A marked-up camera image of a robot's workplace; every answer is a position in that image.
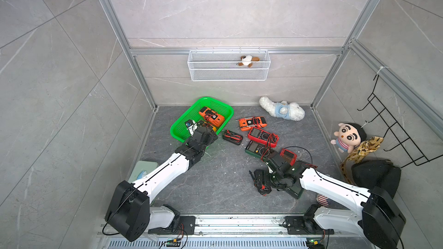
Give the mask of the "small black multimeter red leads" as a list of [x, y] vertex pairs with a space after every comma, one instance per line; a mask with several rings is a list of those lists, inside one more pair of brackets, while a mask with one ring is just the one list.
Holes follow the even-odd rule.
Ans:
[[249, 174], [254, 182], [254, 186], [257, 191], [266, 196], [272, 191], [272, 185], [270, 182], [269, 172], [263, 169], [256, 169], [254, 172], [249, 171]]

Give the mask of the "orange multimeter with black leads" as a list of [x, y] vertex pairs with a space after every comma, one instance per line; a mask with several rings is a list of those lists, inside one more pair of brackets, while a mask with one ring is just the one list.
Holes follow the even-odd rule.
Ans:
[[221, 127], [221, 125], [225, 122], [224, 116], [208, 107], [203, 107], [198, 113], [204, 118], [205, 121], [214, 127]]

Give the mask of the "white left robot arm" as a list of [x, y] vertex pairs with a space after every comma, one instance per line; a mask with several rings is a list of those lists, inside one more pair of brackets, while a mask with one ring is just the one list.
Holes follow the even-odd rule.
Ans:
[[134, 182], [119, 183], [105, 214], [105, 225], [130, 242], [153, 229], [176, 232], [180, 224], [179, 211], [168, 205], [151, 207], [151, 203], [175, 178], [198, 163], [206, 148], [217, 139], [213, 127], [197, 126], [193, 135], [155, 170]]

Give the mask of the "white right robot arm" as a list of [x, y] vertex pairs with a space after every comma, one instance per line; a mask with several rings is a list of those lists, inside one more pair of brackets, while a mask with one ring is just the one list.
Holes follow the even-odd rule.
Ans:
[[367, 189], [342, 182], [317, 171], [316, 167], [292, 161], [277, 152], [261, 155], [269, 171], [264, 173], [259, 187], [276, 189], [300, 199], [304, 191], [312, 191], [344, 206], [343, 210], [313, 205], [306, 219], [324, 230], [337, 229], [362, 234], [380, 249], [395, 249], [403, 245], [402, 231], [406, 218], [383, 187]]

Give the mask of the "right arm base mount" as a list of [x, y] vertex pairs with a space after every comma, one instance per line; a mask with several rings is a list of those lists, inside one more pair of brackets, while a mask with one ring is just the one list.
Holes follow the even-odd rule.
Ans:
[[315, 221], [314, 214], [321, 205], [313, 204], [304, 214], [286, 216], [282, 227], [287, 229], [289, 235], [333, 235], [333, 229], [324, 231]]

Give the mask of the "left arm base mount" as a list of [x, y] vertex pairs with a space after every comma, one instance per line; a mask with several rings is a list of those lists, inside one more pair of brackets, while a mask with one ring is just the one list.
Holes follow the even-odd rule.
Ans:
[[147, 227], [149, 234], [182, 234], [182, 230], [184, 230], [185, 235], [193, 235], [195, 226], [195, 216], [183, 216], [169, 205], [150, 208], [150, 222]]

